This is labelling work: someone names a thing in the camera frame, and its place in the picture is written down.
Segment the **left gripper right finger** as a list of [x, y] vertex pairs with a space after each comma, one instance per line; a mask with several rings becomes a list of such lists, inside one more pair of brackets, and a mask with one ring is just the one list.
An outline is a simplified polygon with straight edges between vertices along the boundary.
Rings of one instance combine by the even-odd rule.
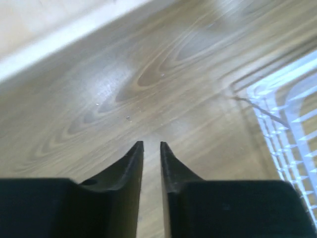
[[314, 238], [297, 191], [282, 180], [205, 180], [160, 144], [167, 238]]

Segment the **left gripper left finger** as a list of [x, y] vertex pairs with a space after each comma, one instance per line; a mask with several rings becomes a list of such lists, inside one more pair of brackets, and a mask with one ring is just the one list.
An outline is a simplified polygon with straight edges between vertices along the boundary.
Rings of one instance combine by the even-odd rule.
[[76, 183], [69, 178], [3, 178], [3, 238], [134, 238], [137, 232], [144, 145]]

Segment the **white wire dish rack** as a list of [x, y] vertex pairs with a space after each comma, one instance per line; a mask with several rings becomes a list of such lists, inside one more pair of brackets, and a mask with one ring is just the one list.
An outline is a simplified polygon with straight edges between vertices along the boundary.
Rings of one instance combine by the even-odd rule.
[[317, 220], [317, 52], [232, 85], [233, 98], [254, 112], [279, 177]]

